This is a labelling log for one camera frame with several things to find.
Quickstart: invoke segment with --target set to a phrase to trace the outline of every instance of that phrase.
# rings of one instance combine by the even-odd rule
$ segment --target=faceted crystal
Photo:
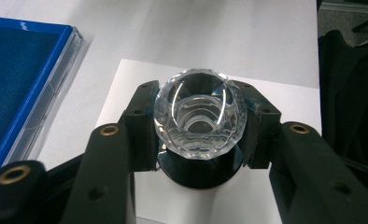
[[[154,106],[155,129],[165,146],[194,160],[210,160],[231,150],[247,121],[239,88],[210,69],[191,69],[170,78]]]

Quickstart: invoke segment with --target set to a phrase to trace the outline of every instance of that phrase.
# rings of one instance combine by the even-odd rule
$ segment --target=blue case
[[[28,158],[81,42],[69,25],[0,18],[0,167]]]

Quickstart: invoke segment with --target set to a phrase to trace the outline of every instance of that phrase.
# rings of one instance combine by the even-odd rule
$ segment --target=black fabric
[[[322,136],[345,158],[368,164],[368,44],[339,31],[318,40]]]
[[[316,0],[316,8],[317,8],[317,11],[321,7],[321,3],[322,2],[323,2],[323,0]]]
[[[352,2],[352,3],[359,3],[359,4],[368,4],[368,0],[344,0],[344,2]]]

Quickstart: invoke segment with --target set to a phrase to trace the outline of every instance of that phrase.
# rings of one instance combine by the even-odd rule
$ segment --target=black mount
[[[226,155],[251,169],[272,163],[271,185],[283,222],[368,223],[368,167],[343,161],[305,124],[280,124],[280,112],[256,89],[236,84],[248,103],[248,123],[233,155]],[[157,81],[139,86],[118,123],[92,132],[83,155],[48,172],[38,161],[2,167],[0,223],[135,223],[134,172],[155,171],[157,159],[165,172],[167,167],[158,158],[152,120],[158,89]],[[222,170],[224,164],[218,162]],[[207,172],[218,179],[216,170]]]

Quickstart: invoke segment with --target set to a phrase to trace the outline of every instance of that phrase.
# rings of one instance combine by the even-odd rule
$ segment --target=white surface
[[[154,80],[160,84],[184,68],[120,61],[97,126],[117,122],[137,87]],[[293,120],[320,132],[318,89],[251,78],[233,77],[253,85],[282,112],[282,122]],[[163,171],[135,173],[136,209],[139,217],[162,223],[279,223],[267,170],[241,168],[225,185],[196,191],[175,184]]]
[[[319,127],[315,0],[0,0],[0,17],[71,24],[87,41],[88,52],[39,156],[48,169],[85,150],[121,59],[147,62],[122,61],[135,68],[156,63],[259,79],[251,84],[282,110],[283,120]],[[177,72],[169,66],[158,70]],[[118,111],[135,82],[164,76],[145,71],[119,81],[118,74],[128,90],[115,103]],[[162,172],[137,174],[136,181],[141,217],[165,223],[279,222],[266,171],[241,169],[209,191],[180,188]]]

